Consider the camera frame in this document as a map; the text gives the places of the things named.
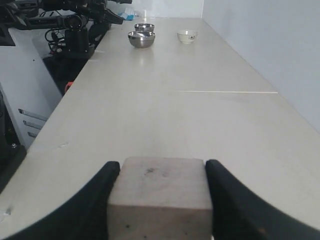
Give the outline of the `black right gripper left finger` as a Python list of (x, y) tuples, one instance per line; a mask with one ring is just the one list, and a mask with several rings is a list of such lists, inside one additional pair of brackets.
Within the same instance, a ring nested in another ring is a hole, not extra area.
[(107, 203), (120, 173), (108, 161), (73, 197), (6, 240), (107, 240)]

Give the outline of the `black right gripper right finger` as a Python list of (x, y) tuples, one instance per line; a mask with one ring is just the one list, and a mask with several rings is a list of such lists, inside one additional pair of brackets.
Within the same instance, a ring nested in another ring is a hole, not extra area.
[(218, 160), (205, 163), (216, 240), (318, 240), (320, 231), (275, 208)]

